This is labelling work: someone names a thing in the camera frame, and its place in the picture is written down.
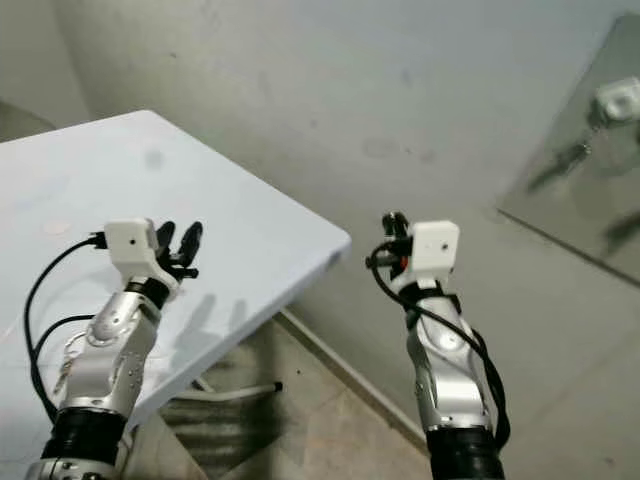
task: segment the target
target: robotic hand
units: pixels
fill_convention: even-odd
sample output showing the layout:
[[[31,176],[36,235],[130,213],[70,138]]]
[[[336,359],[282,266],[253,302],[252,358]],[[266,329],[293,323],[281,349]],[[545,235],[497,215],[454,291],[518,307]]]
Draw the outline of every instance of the robotic hand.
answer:
[[[484,340],[463,320],[457,296],[443,290],[455,263],[458,226],[449,221],[409,226],[398,212],[385,215],[382,224],[386,241],[366,264],[406,312],[407,349],[433,478],[503,479],[498,452],[510,433],[504,388]],[[389,285],[379,267],[391,268]],[[497,410],[495,437],[476,356]]]
[[[124,289],[89,323],[51,438],[27,479],[117,478],[118,442],[140,393],[160,310],[184,278],[198,276],[188,267],[200,246],[202,224],[189,227],[176,254],[169,250],[174,230],[173,222],[156,232],[150,220],[136,219],[108,223],[104,236],[98,234]]]

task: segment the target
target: gray wall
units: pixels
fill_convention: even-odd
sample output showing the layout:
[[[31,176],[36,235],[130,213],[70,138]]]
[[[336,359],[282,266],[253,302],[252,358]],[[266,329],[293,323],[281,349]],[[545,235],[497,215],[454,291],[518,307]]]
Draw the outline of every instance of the gray wall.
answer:
[[[495,204],[638,0],[57,6],[96,114],[154,109],[351,233],[294,310],[404,411],[402,315],[363,267],[389,209],[461,225],[454,285],[503,372],[512,478],[634,477],[638,290]]]
[[[0,101],[56,127],[89,119],[51,2],[0,0]]]

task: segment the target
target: cable connector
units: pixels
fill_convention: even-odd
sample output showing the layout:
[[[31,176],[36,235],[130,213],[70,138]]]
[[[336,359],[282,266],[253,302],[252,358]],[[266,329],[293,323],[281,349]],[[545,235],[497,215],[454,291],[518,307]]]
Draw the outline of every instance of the cable connector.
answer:
[[[104,232],[91,232],[89,236],[89,242],[95,247],[96,250],[107,249],[107,237]]]

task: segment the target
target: baseboard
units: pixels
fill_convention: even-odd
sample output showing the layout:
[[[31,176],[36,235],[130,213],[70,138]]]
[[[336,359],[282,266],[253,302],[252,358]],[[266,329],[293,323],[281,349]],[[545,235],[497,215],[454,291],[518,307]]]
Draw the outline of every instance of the baseboard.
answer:
[[[284,308],[274,319],[324,363],[358,397],[384,418],[391,428],[397,430],[422,453],[427,454],[427,446],[422,429],[331,347],[304,326],[295,314]]]

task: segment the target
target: white table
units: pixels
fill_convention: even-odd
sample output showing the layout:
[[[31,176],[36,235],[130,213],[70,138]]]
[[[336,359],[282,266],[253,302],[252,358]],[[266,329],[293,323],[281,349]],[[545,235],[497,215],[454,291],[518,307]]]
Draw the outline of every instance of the white table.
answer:
[[[21,311],[39,272],[109,219],[204,224],[196,280],[163,309],[129,426],[138,424],[349,247],[341,229],[149,111],[0,144],[0,478],[22,478],[50,425],[28,376]],[[85,247],[57,267],[32,312],[35,338],[53,321],[95,313],[119,288],[106,251]],[[81,324],[42,353],[46,383]]]

